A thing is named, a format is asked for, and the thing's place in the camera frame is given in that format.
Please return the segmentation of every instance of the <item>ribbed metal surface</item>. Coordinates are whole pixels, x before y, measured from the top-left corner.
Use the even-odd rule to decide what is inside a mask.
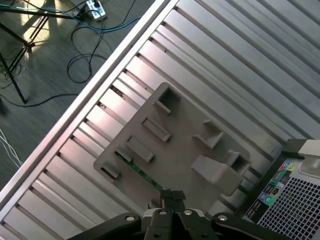
[[[320,137],[319,12],[317,0],[169,2],[0,211],[0,236],[66,239],[142,214],[93,162],[162,82],[250,153],[209,214],[234,211],[287,139]]]

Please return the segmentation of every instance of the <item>blue cable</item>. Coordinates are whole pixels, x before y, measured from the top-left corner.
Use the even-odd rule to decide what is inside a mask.
[[[6,8],[16,8],[16,9],[22,9],[22,10],[38,10],[38,8],[29,8],[29,7],[20,7],[20,6],[11,6],[11,5],[7,5],[7,4],[0,4],[0,7],[6,7]],[[130,24],[134,23],[135,21],[139,20],[141,17],[136,17],[135,19],[125,23],[125,24],[122,24],[122,25],[119,25],[119,26],[116,26],[116,27],[111,27],[111,28],[105,28],[105,29],[101,29],[101,28],[97,28],[97,27],[94,27],[94,26],[91,26],[83,21],[80,21],[78,20],[77,18],[75,18],[74,16],[70,15],[69,13],[65,12],[65,11],[62,11],[62,10],[59,10],[59,9],[56,9],[56,8],[53,8],[53,7],[42,7],[41,8],[42,10],[51,10],[51,11],[56,11],[57,13],[62,13],[70,18],[72,18],[73,20],[76,20],[77,22],[79,22],[80,24],[84,25],[86,28],[88,29],[91,29],[92,31],[96,32],[96,33],[102,33],[103,34],[106,34],[106,33],[111,33],[111,32],[114,32],[114,31],[117,31],[117,30],[120,30],[120,29],[123,29],[127,26],[129,26]]]

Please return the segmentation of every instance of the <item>metal mesh grille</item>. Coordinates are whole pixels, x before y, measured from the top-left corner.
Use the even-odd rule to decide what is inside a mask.
[[[259,225],[294,240],[310,240],[320,226],[320,186],[291,178]]]

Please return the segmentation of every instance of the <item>power strip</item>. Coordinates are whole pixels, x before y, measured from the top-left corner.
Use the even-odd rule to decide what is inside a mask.
[[[106,14],[104,8],[102,7],[100,1],[88,0],[88,1],[86,1],[86,4],[88,5],[89,9],[92,10],[91,14],[92,14],[94,20],[100,21],[100,20],[107,17],[107,14]]]

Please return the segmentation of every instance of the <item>floor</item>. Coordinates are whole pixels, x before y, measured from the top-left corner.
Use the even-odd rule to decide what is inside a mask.
[[[118,25],[125,18],[133,0],[101,0],[108,18],[103,21],[104,28]],[[143,15],[154,0],[137,0],[130,11],[127,21]],[[66,0],[31,0],[37,6],[50,6],[56,9],[68,10],[74,5]],[[10,4],[9,0],[0,0],[0,4]],[[24,1],[16,0],[15,6],[27,7]],[[0,13],[0,21],[26,39],[30,36],[33,26],[39,17],[15,13]],[[101,23],[92,22],[97,28]],[[134,24],[104,35],[96,54],[108,58]],[[67,75],[67,64],[79,53],[91,53],[99,40],[99,35],[89,29],[81,29],[74,35],[74,45],[71,33],[79,27],[79,23],[69,19],[50,18],[36,39],[36,47],[26,55],[15,72],[15,77],[22,93],[27,98],[28,105],[39,103],[58,94],[78,94],[86,83],[72,82]],[[6,59],[10,59],[21,45],[3,30],[0,30],[0,51]],[[95,73],[104,63],[102,58],[92,60],[92,72]],[[69,71],[71,77],[78,82],[89,75],[88,63],[85,59],[77,61]],[[9,81],[0,74],[0,88]],[[13,85],[0,89],[0,93],[16,104],[22,104]],[[66,111],[75,96],[55,98],[37,107],[17,107],[0,101],[0,128],[7,140],[16,150],[19,158],[25,161],[48,131]],[[5,149],[0,145],[0,189],[18,170],[10,160]]]

